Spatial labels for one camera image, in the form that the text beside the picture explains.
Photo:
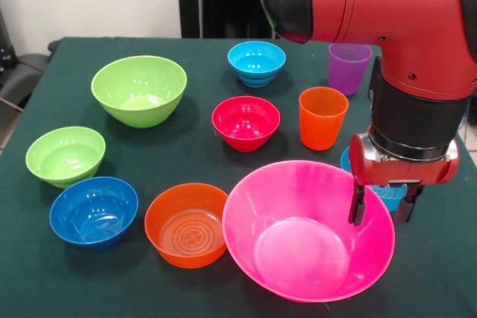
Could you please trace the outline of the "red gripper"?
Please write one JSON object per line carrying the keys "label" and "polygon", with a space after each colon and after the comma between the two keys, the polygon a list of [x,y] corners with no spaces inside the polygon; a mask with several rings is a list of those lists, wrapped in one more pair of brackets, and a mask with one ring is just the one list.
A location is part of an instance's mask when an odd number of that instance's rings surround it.
{"label": "red gripper", "polygon": [[353,196],[348,222],[360,226],[366,209],[364,185],[419,184],[410,185],[400,200],[395,214],[396,223],[410,221],[417,198],[423,185],[444,184],[453,179],[458,171],[459,149],[452,140],[443,158],[434,162],[410,162],[394,158],[376,147],[368,134],[351,137],[349,158],[353,183]]}

